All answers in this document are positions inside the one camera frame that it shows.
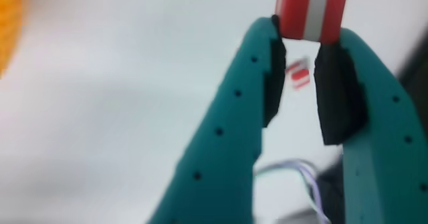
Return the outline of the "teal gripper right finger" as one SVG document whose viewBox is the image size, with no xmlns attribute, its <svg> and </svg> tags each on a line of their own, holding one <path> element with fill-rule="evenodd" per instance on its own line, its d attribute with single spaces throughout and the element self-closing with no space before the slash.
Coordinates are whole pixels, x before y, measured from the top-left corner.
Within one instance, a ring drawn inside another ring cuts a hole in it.
<svg viewBox="0 0 428 224">
<path fill-rule="evenodd" d="M 343 148 L 347 223 L 427 222 L 427 138 L 398 80 L 353 31 L 315 61 L 324 143 Z"/>
</svg>

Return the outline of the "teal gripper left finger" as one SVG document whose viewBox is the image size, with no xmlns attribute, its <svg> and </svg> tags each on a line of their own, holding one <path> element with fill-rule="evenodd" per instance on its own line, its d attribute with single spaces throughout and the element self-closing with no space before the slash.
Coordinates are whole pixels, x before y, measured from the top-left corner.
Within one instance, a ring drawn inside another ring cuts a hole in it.
<svg viewBox="0 0 428 224">
<path fill-rule="evenodd" d="M 285 80 L 278 25 L 262 17 L 247 30 L 151 223 L 253 222 L 253 166 Z"/>
</svg>

